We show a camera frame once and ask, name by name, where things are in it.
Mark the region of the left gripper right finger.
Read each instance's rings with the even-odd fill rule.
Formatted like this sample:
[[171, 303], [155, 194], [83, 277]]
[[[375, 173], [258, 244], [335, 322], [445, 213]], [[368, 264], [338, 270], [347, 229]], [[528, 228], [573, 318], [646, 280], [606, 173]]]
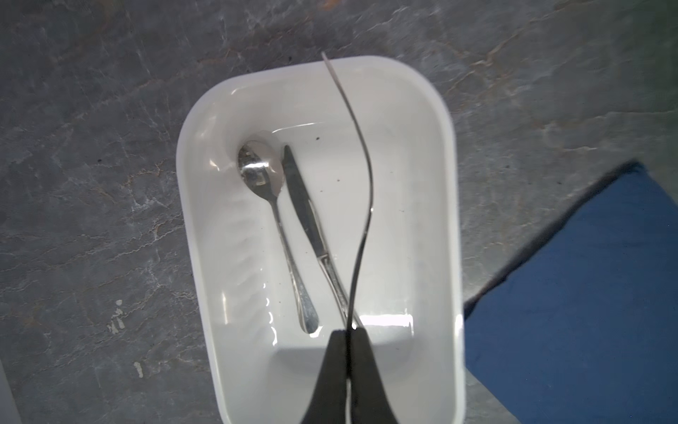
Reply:
[[348, 336], [352, 423], [397, 423], [388, 402], [371, 341], [364, 328]]

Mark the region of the white rectangular dish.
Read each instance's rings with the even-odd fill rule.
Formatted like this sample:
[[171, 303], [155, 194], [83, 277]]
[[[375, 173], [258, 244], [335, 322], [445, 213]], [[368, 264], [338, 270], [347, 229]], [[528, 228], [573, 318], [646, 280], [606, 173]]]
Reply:
[[422, 74], [363, 56], [226, 79], [176, 161], [223, 422], [301, 422], [346, 323], [398, 422], [464, 421], [456, 136]]

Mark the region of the silver knife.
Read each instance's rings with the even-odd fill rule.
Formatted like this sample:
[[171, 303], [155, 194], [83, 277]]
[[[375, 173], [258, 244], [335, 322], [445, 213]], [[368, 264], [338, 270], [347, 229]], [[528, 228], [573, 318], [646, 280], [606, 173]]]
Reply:
[[314, 208], [314, 203], [307, 192], [307, 187], [301, 175], [290, 145], [282, 148], [282, 167], [287, 181], [291, 202], [295, 208], [298, 220], [307, 235], [309, 243], [318, 260], [321, 270], [328, 280], [330, 289], [337, 302], [337, 307], [343, 320], [348, 320], [349, 295], [341, 283], [335, 264], [331, 257], [328, 245], [321, 229], [321, 221]]

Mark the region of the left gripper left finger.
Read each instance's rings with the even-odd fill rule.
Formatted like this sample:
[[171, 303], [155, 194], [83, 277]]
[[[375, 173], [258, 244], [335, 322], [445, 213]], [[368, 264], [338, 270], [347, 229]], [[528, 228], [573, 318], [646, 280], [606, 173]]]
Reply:
[[346, 332], [331, 333], [303, 424], [345, 424], [347, 399]]

